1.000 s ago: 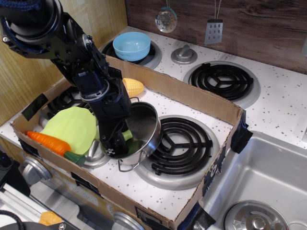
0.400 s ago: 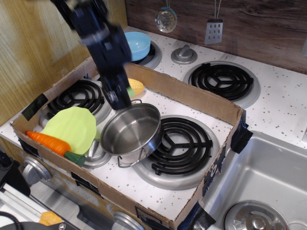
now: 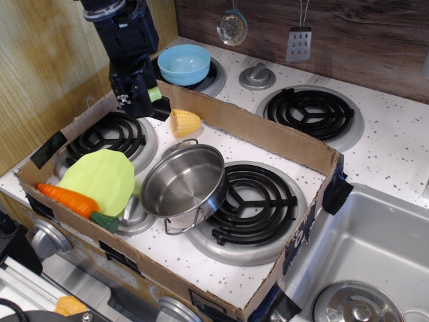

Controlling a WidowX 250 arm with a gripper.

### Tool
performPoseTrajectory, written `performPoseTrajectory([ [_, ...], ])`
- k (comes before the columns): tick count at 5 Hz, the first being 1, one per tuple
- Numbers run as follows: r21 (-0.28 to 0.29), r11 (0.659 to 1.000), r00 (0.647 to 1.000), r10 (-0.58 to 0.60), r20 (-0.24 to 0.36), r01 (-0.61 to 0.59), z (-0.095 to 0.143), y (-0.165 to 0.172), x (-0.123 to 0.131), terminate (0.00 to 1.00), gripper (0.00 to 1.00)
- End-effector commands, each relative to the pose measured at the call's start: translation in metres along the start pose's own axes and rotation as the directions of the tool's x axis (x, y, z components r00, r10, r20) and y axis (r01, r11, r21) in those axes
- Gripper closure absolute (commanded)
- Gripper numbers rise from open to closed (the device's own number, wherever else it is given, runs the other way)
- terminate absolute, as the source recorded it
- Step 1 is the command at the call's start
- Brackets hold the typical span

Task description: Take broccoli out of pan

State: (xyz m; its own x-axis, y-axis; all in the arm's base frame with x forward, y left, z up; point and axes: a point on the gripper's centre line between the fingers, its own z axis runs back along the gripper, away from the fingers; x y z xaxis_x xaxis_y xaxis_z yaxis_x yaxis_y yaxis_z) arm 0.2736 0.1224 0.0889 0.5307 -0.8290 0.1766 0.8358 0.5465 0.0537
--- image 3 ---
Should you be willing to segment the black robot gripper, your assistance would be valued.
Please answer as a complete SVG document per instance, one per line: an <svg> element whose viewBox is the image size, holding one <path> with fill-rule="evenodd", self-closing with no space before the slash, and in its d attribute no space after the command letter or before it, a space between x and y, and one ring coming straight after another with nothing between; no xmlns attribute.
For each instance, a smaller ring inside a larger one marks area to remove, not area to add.
<svg viewBox="0 0 429 322"><path fill-rule="evenodd" d="M157 86L150 56L159 37L146 1L82 1L109 57L109 80L120 108L131 118L154 114L149 90ZM135 74L125 67L137 67Z"/></svg>

